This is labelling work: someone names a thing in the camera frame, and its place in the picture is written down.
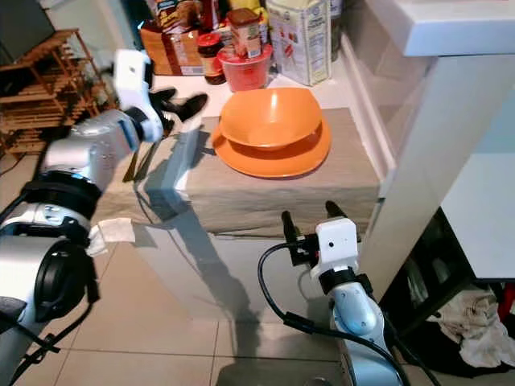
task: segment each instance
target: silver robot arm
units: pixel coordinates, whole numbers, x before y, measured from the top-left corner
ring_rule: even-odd
[[[0,386],[58,350],[65,334],[37,337],[49,321],[65,316],[86,293],[83,320],[99,298],[85,253],[89,221],[117,164],[140,142],[163,135],[163,115],[149,99],[149,58],[120,50],[114,75],[124,111],[106,111],[53,142],[36,178],[0,215]],[[33,342],[43,348],[28,363],[23,357]]]

